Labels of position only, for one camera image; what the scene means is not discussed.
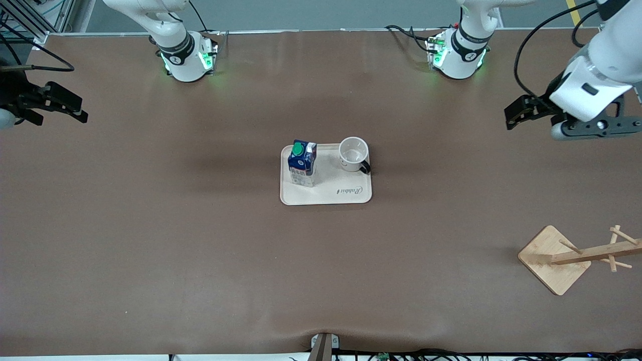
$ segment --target wooden base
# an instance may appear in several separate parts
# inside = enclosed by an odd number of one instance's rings
[[[552,265],[550,262],[554,254],[569,251],[559,242],[560,240],[572,245],[555,227],[548,225],[517,255],[519,260],[556,295],[563,295],[591,266],[591,261]]]

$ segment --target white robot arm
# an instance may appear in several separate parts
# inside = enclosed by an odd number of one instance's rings
[[[210,73],[216,60],[212,40],[196,31],[187,31],[174,12],[188,0],[104,0],[110,8],[138,22],[160,49],[165,67],[181,82],[194,82]]]
[[[456,0],[462,7],[457,28],[450,28],[427,42],[431,66],[454,79],[473,75],[482,64],[486,45],[499,20],[497,8],[523,6],[536,0]]]
[[[642,82],[642,0],[598,0],[603,30],[571,58],[539,97],[524,95],[505,110],[507,128],[553,116],[558,140],[621,137],[642,131],[642,118],[624,116],[623,93]],[[615,104],[616,114],[606,112]]]

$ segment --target green bottle cap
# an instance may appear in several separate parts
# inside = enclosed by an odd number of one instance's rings
[[[303,144],[299,142],[294,143],[294,146],[292,146],[292,154],[294,154],[296,157],[303,154]]]

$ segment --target yellow line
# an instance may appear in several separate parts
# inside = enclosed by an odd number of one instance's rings
[[[566,0],[566,6],[568,6],[569,9],[576,7],[575,0]],[[577,25],[577,23],[580,22],[580,13],[577,10],[571,12],[571,18],[573,19],[573,24]]]

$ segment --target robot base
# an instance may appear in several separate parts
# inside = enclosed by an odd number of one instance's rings
[[[466,79],[482,66],[486,50],[479,56],[478,61],[465,62],[456,53],[451,44],[451,38],[456,28],[450,28],[426,41],[426,48],[437,53],[428,53],[428,64],[432,70],[438,69],[453,79]]]
[[[206,74],[214,74],[216,64],[216,55],[218,53],[218,44],[212,44],[212,39],[206,38],[196,31],[189,31],[190,36],[194,38],[196,46],[182,65],[172,64],[165,59],[165,70],[167,74],[180,80],[181,82],[195,82]]]

